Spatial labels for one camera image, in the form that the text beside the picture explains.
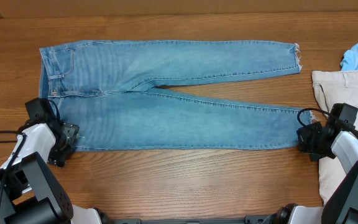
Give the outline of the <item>light blue denim jeans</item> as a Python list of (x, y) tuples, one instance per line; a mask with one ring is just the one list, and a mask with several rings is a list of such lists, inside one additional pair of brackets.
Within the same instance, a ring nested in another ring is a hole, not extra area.
[(77, 151), (294, 147), (313, 115), (206, 98), (174, 86), (301, 71), (297, 44), (263, 40), (82, 40), (40, 49), (39, 95), (78, 125)]

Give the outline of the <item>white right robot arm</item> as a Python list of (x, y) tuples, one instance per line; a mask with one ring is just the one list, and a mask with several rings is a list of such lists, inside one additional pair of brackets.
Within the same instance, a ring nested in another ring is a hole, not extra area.
[(264, 223), (358, 224), (358, 130), (354, 126), (357, 112), (354, 106), (336, 103), (325, 113), (325, 125), (302, 124), (296, 132), (301, 152), (337, 159), (345, 173), (324, 206), (288, 204), (264, 218)]

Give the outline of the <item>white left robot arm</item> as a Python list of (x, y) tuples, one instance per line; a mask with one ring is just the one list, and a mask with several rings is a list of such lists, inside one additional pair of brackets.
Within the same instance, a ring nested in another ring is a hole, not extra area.
[(65, 165), (79, 127), (62, 121), (52, 100), (36, 98), (25, 107), (29, 120), (14, 131), (15, 148), (0, 167), (0, 223), (110, 223), (97, 208), (72, 204), (47, 166)]

